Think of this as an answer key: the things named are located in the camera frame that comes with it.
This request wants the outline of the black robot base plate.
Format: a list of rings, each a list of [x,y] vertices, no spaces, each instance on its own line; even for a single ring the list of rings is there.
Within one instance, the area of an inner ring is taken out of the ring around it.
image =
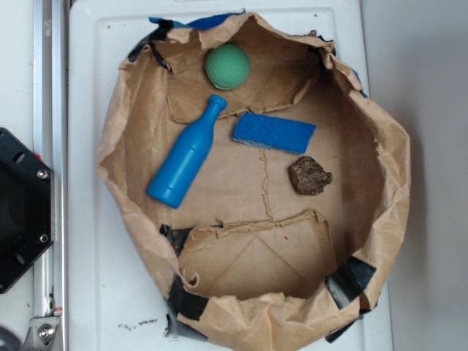
[[[53,242],[53,171],[1,128],[1,293]]]

